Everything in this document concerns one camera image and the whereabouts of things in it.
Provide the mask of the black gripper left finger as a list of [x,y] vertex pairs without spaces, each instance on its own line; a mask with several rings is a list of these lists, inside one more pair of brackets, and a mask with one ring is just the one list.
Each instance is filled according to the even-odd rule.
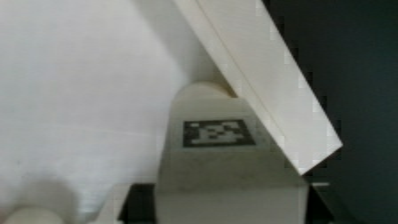
[[117,220],[122,224],[156,224],[154,185],[151,183],[131,185]]

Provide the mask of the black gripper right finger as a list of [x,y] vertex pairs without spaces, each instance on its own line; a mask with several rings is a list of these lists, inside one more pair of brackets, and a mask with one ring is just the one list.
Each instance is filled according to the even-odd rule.
[[305,224],[343,224],[346,211],[332,186],[325,182],[309,185]]

